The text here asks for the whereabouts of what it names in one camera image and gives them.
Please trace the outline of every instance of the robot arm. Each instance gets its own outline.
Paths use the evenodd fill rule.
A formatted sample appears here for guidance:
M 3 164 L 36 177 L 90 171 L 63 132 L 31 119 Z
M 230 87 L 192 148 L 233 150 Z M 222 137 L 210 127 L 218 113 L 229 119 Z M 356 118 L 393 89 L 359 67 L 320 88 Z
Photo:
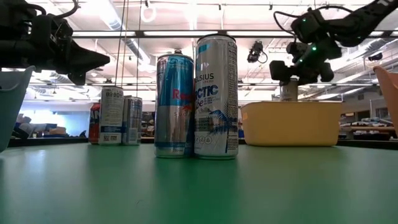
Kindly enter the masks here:
M 0 68 L 34 65 L 36 71 L 55 70 L 84 85 L 86 72 L 109 63 L 108 56 L 73 41 L 73 29 L 64 19 L 78 9 L 73 2 L 71 11 L 55 16 L 23 0 L 0 0 Z
M 398 8 L 398 0 L 375 0 L 342 19 L 324 20 L 320 10 L 336 6 L 323 6 L 296 18 L 291 28 L 301 43 L 292 42 L 287 52 L 294 56 L 291 67 L 284 62 L 270 63 L 271 77 L 274 80 L 289 82 L 292 75 L 297 75 L 299 85 L 315 83 L 318 76 L 321 81 L 330 82 L 333 77 L 330 64 L 325 60 L 341 57 L 339 42 L 344 47 L 359 45 L 377 25 L 392 11 Z

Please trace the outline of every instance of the light blue object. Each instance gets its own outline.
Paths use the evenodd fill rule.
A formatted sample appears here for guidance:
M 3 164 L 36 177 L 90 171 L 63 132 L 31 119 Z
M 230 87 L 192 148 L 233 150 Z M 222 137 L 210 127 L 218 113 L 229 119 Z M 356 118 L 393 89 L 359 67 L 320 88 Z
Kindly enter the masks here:
M 8 146 L 34 69 L 30 66 L 24 72 L 0 72 L 0 152 Z

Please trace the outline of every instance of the energy drink can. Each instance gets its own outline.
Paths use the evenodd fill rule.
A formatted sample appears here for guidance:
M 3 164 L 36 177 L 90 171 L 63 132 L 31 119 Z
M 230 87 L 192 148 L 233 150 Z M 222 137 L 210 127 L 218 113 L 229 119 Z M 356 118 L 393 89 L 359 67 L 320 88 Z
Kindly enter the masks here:
M 297 102 L 299 97 L 299 81 L 291 78 L 288 83 L 280 83 L 280 100 L 284 102 Z
M 193 154 L 193 60 L 168 54 L 157 61 L 155 155 Z
M 235 40 L 198 40 L 195 80 L 195 154 L 233 159 L 238 154 L 238 71 Z
M 90 108 L 90 126 L 88 128 L 88 141 L 91 144 L 98 144 L 100 138 L 100 103 L 94 103 Z
M 122 142 L 123 89 L 105 86 L 101 92 L 99 141 L 102 146 L 115 146 Z
M 137 146 L 141 143 L 142 99 L 125 96 L 123 106 L 122 144 Z

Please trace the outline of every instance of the blue and silver can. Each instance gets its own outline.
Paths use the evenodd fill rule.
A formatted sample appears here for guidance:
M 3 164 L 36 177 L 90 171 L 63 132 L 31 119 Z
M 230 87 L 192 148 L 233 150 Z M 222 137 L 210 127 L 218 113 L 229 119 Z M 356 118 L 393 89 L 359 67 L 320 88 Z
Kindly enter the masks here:
M 122 144 L 137 146 L 141 143 L 142 98 L 124 97 Z
M 193 60 L 167 54 L 157 61 L 155 155 L 193 154 Z
M 198 40 L 195 79 L 195 154 L 233 159 L 238 154 L 238 71 L 235 40 Z

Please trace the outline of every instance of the red bull can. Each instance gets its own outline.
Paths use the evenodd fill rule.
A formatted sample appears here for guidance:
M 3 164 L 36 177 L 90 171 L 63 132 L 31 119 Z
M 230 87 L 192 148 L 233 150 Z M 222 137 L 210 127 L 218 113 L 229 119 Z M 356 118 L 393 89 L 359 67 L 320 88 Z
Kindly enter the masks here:
M 157 61 L 155 155 L 187 157 L 193 153 L 193 60 L 167 54 Z
M 94 103 L 90 108 L 90 126 L 88 128 L 88 141 L 98 144 L 100 138 L 100 103 Z
M 238 70 L 235 40 L 208 35 L 197 44 L 195 155 L 233 159 L 238 154 Z

